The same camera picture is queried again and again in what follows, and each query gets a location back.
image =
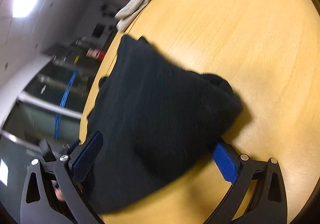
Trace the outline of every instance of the blue gripper pad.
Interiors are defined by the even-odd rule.
[[[73,183],[84,181],[102,145],[103,136],[100,132],[97,132],[72,165],[71,179]]]
[[[223,178],[234,184],[240,170],[240,162],[237,162],[237,153],[234,148],[221,140],[213,150],[212,158],[218,166]]]

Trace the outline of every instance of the blue strip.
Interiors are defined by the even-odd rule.
[[[68,83],[68,87],[64,91],[63,97],[60,102],[60,107],[64,107],[66,105],[68,95],[70,93],[70,87],[72,86],[73,82],[75,81],[77,74],[78,74],[78,70],[76,69],[71,76],[71,79]],[[60,121],[61,121],[61,116],[56,115],[56,120],[54,123],[54,140],[59,140]]]

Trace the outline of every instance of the folded black garment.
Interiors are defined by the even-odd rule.
[[[100,81],[88,135],[104,143],[84,183],[97,213],[121,209],[175,180],[214,146],[242,110],[224,79],[185,71],[144,39],[121,39]]]

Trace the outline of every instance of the ceiling light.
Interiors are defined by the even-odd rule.
[[[0,181],[4,184],[4,185],[8,185],[8,167],[7,165],[4,163],[4,161],[1,159],[1,163],[0,163]]]
[[[35,7],[37,0],[13,0],[12,17],[26,17]]]

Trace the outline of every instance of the white wall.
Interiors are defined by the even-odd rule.
[[[0,88],[36,55],[61,38],[68,37],[87,2],[38,0],[30,15],[12,18],[13,0],[0,0]]]
[[[98,48],[102,49],[108,36],[110,35],[110,30],[108,29],[110,25],[115,26],[117,21],[113,17],[102,17],[102,13],[100,11],[100,7],[106,3],[108,9],[106,12],[114,12],[117,13],[118,8],[111,5],[108,2],[102,0],[92,0],[88,5],[87,10],[85,11],[81,21],[79,22],[76,31],[75,31],[75,38],[80,38],[85,36],[89,39],[89,41],[95,43]],[[92,33],[96,27],[96,25],[100,23],[106,25],[104,33],[101,35],[99,39],[92,37]]]

